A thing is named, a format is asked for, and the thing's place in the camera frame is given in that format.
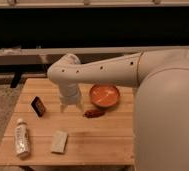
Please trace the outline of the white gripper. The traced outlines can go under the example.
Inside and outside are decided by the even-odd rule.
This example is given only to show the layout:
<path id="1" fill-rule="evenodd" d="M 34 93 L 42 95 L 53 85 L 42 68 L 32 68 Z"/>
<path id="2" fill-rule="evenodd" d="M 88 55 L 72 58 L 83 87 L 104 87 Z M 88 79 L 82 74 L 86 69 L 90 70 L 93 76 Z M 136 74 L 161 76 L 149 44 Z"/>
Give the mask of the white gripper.
<path id="1" fill-rule="evenodd" d="M 77 84 L 59 84 L 59 97 L 60 101 L 63 103 L 60 105 L 60 111 L 63 113 L 65 111 L 66 105 L 74 105 L 83 112 L 84 107 L 81 101 L 81 92 Z"/>

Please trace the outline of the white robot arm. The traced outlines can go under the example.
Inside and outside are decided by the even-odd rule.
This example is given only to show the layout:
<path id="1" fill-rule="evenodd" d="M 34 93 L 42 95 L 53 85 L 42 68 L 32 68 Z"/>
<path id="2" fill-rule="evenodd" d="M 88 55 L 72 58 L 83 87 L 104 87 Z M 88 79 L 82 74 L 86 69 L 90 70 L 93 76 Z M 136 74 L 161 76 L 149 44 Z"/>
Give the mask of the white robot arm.
<path id="1" fill-rule="evenodd" d="M 189 171 L 189 49 L 146 51 L 87 64 L 66 54 L 47 75 L 67 105 L 80 100 L 80 83 L 134 88 L 136 171 Z"/>

